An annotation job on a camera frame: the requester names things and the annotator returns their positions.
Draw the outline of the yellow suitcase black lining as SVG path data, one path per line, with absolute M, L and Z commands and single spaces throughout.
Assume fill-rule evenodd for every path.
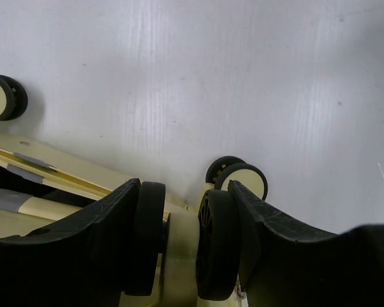
M 28 139 L 0 134 L 0 226 L 28 228 L 57 222 L 102 199 L 127 181 L 123 174 Z M 125 255 L 125 287 L 118 306 L 155 306 L 157 277 L 176 306 L 225 306 L 239 277 L 241 221 L 229 183 L 242 183 L 265 200 L 264 174 L 234 156 L 214 161 L 196 214 L 163 184 L 140 183 Z

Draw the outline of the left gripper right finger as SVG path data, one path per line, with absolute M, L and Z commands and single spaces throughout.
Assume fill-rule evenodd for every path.
M 241 221 L 239 279 L 250 306 L 384 306 L 384 224 L 334 234 L 233 181 Z

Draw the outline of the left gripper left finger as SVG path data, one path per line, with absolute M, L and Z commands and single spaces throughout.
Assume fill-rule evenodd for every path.
M 66 218 L 0 239 L 0 306 L 118 306 L 139 192 L 130 179 Z

